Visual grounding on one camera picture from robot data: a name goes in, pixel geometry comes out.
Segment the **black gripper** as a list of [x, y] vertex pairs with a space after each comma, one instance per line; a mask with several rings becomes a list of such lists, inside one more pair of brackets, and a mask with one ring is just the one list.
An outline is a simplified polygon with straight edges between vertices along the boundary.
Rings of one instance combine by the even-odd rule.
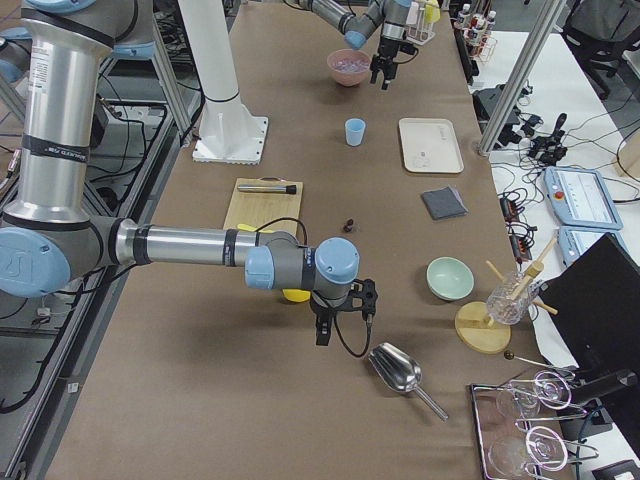
[[389, 88], [391, 83], [389, 75], [395, 75], [400, 65], [400, 62], [395, 61], [399, 53], [406, 53], [415, 57], [418, 54], [418, 48], [413, 43], [405, 40], [380, 39], [377, 53], [373, 56], [370, 64], [370, 84], [376, 84], [378, 73], [382, 73], [381, 89], [387, 90]]
[[332, 305], [328, 299], [312, 296], [310, 306], [316, 314], [317, 346], [328, 346], [331, 339], [331, 317], [340, 312], [360, 312], [363, 320], [371, 320], [376, 314], [377, 291], [372, 279], [355, 279], [343, 300]]

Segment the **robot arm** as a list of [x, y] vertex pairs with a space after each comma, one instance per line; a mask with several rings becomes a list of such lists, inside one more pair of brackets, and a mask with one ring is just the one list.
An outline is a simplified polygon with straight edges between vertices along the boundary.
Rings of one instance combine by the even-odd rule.
[[26, 1], [32, 36], [17, 198], [2, 212], [1, 288], [32, 298], [101, 267], [153, 262], [241, 267], [259, 289], [310, 293], [316, 341], [327, 345], [342, 312], [370, 321], [377, 294], [361, 280], [344, 238], [307, 246], [282, 231], [177, 229], [91, 216], [81, 205], [99, 67], [118, 47], [151, 54], [148, 1]]
[[313, 12], [322, 18], [343, 35], [352, 50], [360, 50], [380, 30], [377, 52], [370, 62], [370, 83], [375, 84], [378, 74], [382, 73], [382, 90], [387, 90], [396, 78], [398, 66], [401, 65], [396, 56], [405, 53], [411, 55], [411, 61], [419, 53], [406, 37], [410, 1], [369, 1], [367, 10], [362, 14], [356, 14], [330, 0], [285, 1], [285, 4], [297, 10]]

